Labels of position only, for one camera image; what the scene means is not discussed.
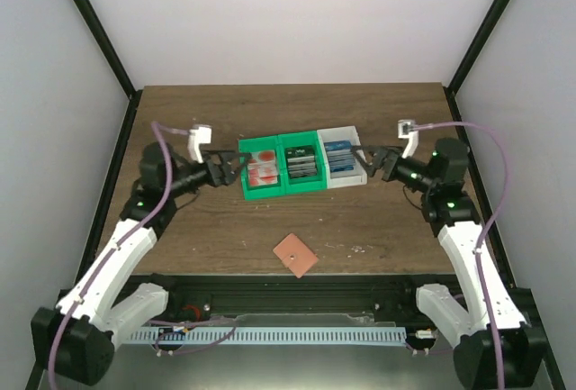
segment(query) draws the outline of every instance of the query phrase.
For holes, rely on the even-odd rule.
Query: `gray wall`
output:
[[[465,120],[498,129],[512,185],[499,226],[514,275],[533,289],[568,388],[576,388],[576,3],[512,0],[457,96]],[[472,134],[495,204],[500,155]]]
[[[135,86],[445,84],[492,0],[92,0]]]
[[[127,99],[71,0],[0,0],[0,386],[22,390],[30,319],[70,286]]]

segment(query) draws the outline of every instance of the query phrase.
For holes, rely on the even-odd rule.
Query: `black cable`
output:
[[[195,193],[194,198],[192,198],[190,201],[188,201],[185,204],[180,205],[178,208],[176,208],[177,211],[182,210],[184,207],[186,207],[187,205],[190,205],[191,203],[193,203],[194,201],[196,201],[198,199],[198,196],[200,196],[200,189],[198,189],[198,191]]]
[[[402,188],[402,193],[404,194],[404,197],[406,198],[406,201],[409,202],[410,205],[412,205],[414,208],[418,209],[418,210],[422,210],[422,207],[414,204],[412,202],[412,200],[410,198],[408,198],[408,194],[406,193],[406,185],[404,185],[404,187]]]

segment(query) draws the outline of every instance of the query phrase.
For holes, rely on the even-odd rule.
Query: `wooden table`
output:
[[[402,118],[449,121],[440,84],[146,87],[103,242],[110,238],[139,176],[142,149],[154,140],[153,120],[184,129],[210,124],[211,148],[236,149],[243,138],[351,124],[363,144],[402,145],[397,138]],[[447,134],[455,136],[455,131],[421,133],[416,156],[428,159],[436,139]],[[167,140],[187,154],[184,137]],[[218,189],[206,186],[194,204],[176,215],[136,273],[284,274],[287,270],[272,249],[291,232],[318,255],[312,273],[452,272],[430,228],[401,189],[399,183],[384,183],[377,176],[366,186],[245,201],[239,181]]]

